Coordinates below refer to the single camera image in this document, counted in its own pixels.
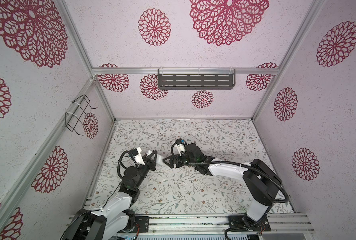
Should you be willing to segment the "white remote control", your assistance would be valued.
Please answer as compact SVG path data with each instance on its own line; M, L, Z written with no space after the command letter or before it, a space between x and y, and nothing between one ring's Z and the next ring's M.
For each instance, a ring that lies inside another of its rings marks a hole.
M149 155L151 155L152 154L152 151L147 151L147 156L149 156ZM161 155L159 155L159 154L157 154L156 155L156 163L158 164L158 165L165 165L165 163L163 162L163 159L165 159L163 156L161 156Z

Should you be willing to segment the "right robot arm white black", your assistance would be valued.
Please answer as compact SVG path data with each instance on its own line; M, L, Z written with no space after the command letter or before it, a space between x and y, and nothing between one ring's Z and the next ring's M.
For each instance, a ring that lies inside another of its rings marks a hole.
M192 166L203 175L244 181L253 200L242 218L242 223L231 225L233 231L238 228L252 230L267 221L267 215L274 204L289 201L280 177L259 159L250 163L225 161L206 156L195 143L187 145L179 139L171 146L170 156L162 159L162 164L171 169Z

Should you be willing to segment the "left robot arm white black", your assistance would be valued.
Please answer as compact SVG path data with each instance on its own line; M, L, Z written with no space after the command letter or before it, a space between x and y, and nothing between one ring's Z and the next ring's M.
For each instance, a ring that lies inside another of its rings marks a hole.
M150 171L156 170L158 153L141 148L123 152L118 160L117 175L120 182L103 206L93 210L81 209L67 227L62 240L109 240L120 231L132 231L134 211L142 182Z

